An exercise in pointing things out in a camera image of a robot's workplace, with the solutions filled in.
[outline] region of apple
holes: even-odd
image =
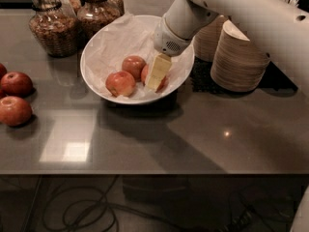
[[[0,99],[5,98],[7,95],[2,89],[0,89]]]
[[[141,81],[142,83],[145,85],[145,81],[146,81],[146,78],[147,78],[147,74],[148,74],[148,71],[149,71],[149,65],[146,65],[144,68],[143,68],[143,71],[141,73]],[[160,89],[162,89],[166,83],[166,75],[164,76],[164,78],[161,80],[160,84],[158,85],[157,89],[156,89],[156,92],[159,91]]]
[[[141,72],[145,66],[146,61],[143,58],[136,55],[130,55],[124,59],[122,70],[131,73],[134,76],[135,81],[140,81]]]
[[[9,96],[26,97],[33,90],[29,75],[23,72],[7,72],[1,79],[1,88]]]
[[[7,96],[0,100],[0,122],[10,127],[26,123],[32,116],[30,103],[15,96]]]
[[[7,68],[0,63],[0,80],[2,78],[3,75],[5,75],[8,72]]]
[[[136,81],[131,73],[118,71],[107,76],[105,86],[114,97],[129,97],[135,90]]]

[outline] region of white robotic arm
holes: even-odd
[[[154,48],[180,55],[218,15],[228,16],[309,95],[309,14],[281,0],[175,0],[154,32]]]

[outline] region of bowl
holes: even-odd
[[[105,87],[105,79],[121,70],[128,55],[139,55],[150,66],[159,53],[154,49],[154,31],[161,17],[125,14],[100,29],[86,44],[80,61],[82,77],[89,88],[110,102],[120,104],[145,104],[162,99],[178,89],[189,77],[194,64],[191,44],[181,55],[172,57],[172,67],[166,85],[158,92],[136,83],[129,97],[113,97]]]

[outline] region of stack of cups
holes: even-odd
[[[270,60],[230,21],[224,22],[211,78],[233,92],[249,92],[260,83]]]
[[[212,62],[218,46],[223,23],[227,18],[218,16],[211,24],[203,27],[194,37],[195,56],[206,62]]]

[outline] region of metallic countertop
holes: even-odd
[[[83,82],[78,54],[45,54],[28,28],[33,14],[0,10],[0,62],[36,88],[32,120],[0,125],[0,174],[309,173],[301,91],[215,95],[193,92],[189,78],[173,108],[114,105]]]

